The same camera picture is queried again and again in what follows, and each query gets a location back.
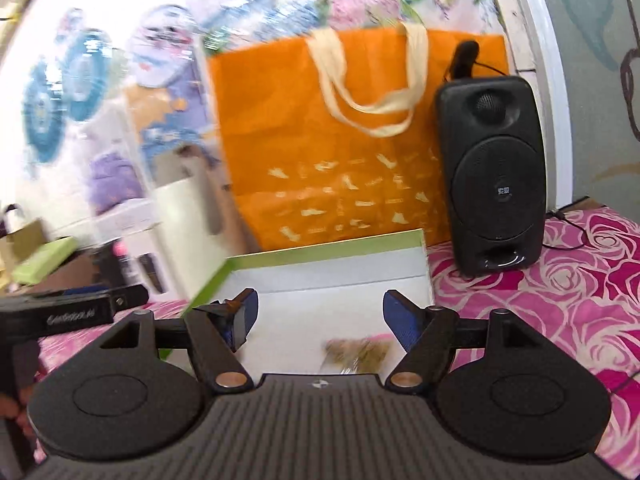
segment purple object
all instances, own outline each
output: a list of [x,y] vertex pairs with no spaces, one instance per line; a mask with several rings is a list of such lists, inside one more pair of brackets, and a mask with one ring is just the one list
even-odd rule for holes
[[194,130],[210,126],[207,119],[205,97],[202,91],[202,80],[192,60],[182,73],[166,88],[172,100],[184,99],[187,106],[182,111],[172,112],[170,121],[175,128]]
[[90,171],[89,200],[97,215],[131,198],[143,198],[145,195],[132,163],[117,152],[93,160]]

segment black speaker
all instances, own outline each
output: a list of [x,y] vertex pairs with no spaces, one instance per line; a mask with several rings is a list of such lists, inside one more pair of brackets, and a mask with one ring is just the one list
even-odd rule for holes
[[534,263],[542,250],[546,174],[529,84],[462,78],[436,95],[456,263],[465,276]]

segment white box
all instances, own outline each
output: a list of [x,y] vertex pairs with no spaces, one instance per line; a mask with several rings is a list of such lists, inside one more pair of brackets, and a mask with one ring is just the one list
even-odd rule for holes
[[[256,383],[263,373],[317,374],[332,338],[392,334],[382,314],[390,289],[433,304],[420,230],[229,258],[190,308],[245,287],[258,292],[258,319],[236,357]],[[382,380],[405,354],[391,339]],[[186,351],[167,361],[191,371]]]

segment person's hand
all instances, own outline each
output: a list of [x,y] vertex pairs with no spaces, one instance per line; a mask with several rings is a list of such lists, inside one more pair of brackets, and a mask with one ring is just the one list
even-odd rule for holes
[[22,389],[19,394],[19,402],[5,394],[0,394],[0,418],[15,420],[25,436],[34,436],[33,428],[29,424],[29,419],[27,418],[26,409],[27,402],[29,401],[32,392],[33,385]]

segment cream bag handle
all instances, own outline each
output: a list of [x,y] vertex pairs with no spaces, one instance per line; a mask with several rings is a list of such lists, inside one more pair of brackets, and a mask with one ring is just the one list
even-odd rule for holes
[[[404,132],[414,118],[415,105],[420,102],[427,83],[427,60],[429,40],[423,25],[401,23],[399,29],[406,34],[406,80],[407,88],[393,90],[372,105],[357,104],[344,87],[346,61],[340,38],[332,28],[313,30],[306,44],[311,54],[320,81],[322,97],[329,113],[340,122],[357,128],[371,137],[392,137]],[[354,110],[365,114],[388,114],[409,111],[407,118],[398,124],[387,124],[378,128],[366,128],[346,118],[334,95],[334,87],[340,97]]]

